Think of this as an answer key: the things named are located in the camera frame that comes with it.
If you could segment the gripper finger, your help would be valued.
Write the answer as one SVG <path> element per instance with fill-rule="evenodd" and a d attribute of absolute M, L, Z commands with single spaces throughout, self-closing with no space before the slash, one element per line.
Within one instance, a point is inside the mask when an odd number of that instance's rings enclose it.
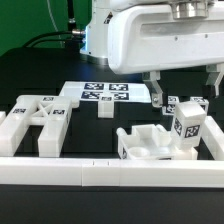
<path fill-rule="evenodd" d="M 206 81 L 206 95 L 208 98 L 219 96 L 219 85 L 224 78 L 224 63 L 206 66 L 208 79 Z"/>

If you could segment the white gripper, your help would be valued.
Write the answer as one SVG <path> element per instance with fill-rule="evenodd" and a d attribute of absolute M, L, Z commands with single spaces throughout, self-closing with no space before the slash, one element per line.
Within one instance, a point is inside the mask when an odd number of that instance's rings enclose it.
<path fill-rule="evenodd" d="M 112 2 L 110 8 L 109 66 L 117 74 L 144 72 L 155 108 L 163 105 L 160 70 L 224 63 L 224 2 Z"/>

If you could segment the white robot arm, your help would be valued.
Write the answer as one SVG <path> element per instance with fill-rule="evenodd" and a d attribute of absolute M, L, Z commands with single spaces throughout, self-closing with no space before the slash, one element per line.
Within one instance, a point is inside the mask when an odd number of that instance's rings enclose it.
<path fill-rule="evenodd" d="M 162 70 L 204 66 L 204 92 L 219 95 L 224 78 L 224 1 L 92 0 L 82 58 L 116 74 L 140 73 L 160 107 Z"/>

